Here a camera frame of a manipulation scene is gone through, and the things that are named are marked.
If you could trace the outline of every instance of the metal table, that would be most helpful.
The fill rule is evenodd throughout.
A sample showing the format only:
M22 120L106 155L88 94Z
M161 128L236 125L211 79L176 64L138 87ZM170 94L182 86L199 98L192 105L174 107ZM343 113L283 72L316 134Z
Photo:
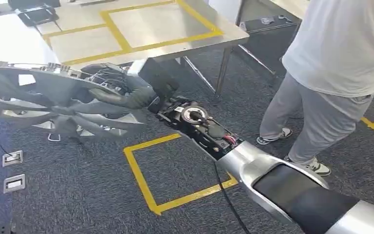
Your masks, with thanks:
M54 23L39 25L42 38L51 48L60 63L80 69L93 63L111 62L123 64L138 59L174 59L204 50L225 48L220 69L216 94L222 90L224 74L231 48L245 43L249 35L236 25L220 17L215 10L202 0L119 0L90 5L63 4L56 8L60 29ZM24 34L22 51L39 54L48 53L45 48L29 48L27 37L34 37L34 29L19 30L21 26L16 15L0 16L0 34ZM13 44L10 36L2 38L0 44ZM19 45L2 51L12 54L9 62L31 62L31 58L14 59L21 56Z
M237 16L237 21L236 21L237 25L241 23L244 5L246 4L247 1L249 0L242 0L241 2L239 13ZM304 14L307 10L307 7L310 3L309 0L257 0L257 1L259 1L262 4L269 5L269 6L272 6L272 5L274 7L278 6L301 20L303 19ZM264 28L261 30L253 31L252 33L270 31L270 30L280 29L280 28L289 27L289 26L296 26L295 33L293 34L292 39L290 41L291 43L293 39L296 37L296 33L299 30L300 23L291 23L291 24L284 24L284 25L271 27L271 28ZM252 59L254 59L258 64L264 67L270 74L272 75L276 74L276 72L272 71L267 65L265 65L260 59L258 59L253 53L251 53L243 45L239 45L239 48L242 49L246 54L248 54Z

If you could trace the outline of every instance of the sneaker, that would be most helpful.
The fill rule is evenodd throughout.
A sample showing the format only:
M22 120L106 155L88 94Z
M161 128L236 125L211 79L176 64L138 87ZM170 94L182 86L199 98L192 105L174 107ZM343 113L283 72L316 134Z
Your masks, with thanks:
M289 156L284 157L283 160L288 161L288 162L292 162L292 160L290 160ZM332 172L330 170L330 168L328 168L327 166L325 166L322 163L318 162L317 158L314 158L313 162L311 164L309 164L309 165L306 165L305 167L308 168L308 169L310 169L310 170L312 170L312 171L314 171L319 176L328 176Z
M266 138L263 138L263 137L260 136L256 139L256 141L259 145L267 145L270 142L288 138L289 136L292 135L292 133L293 133L293 131L290 128L282 128L282 133L281 133L280 137L278 137L276 139L266 139Z

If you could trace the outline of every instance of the silver robot arm segment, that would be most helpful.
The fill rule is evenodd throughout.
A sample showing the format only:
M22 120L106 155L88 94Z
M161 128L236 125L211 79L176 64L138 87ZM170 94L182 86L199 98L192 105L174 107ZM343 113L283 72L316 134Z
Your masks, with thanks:
M197 102L173 97L178 85L163 71L146 74L141 72L158 95L149 110L191 138L274 218L296 223L306 234L374 234L374 205L329 190L316 173L242 140Z

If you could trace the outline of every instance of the robotic hand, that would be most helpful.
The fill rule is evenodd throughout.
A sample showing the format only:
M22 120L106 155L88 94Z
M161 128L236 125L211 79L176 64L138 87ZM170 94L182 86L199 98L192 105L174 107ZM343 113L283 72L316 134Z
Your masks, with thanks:
M90 65L80 72L54 63L0 62L0 117L18 127L46 129L52 141L61 135L126 136L144 124L137 109L155 97L148 83L114 64Z
M197 102L173 97L177 83L153 60L144 67L140 76L158 94L149 110L191 138L274 218L296 223L307 234L374 234L374 205L331 191L314 172L241 139Z

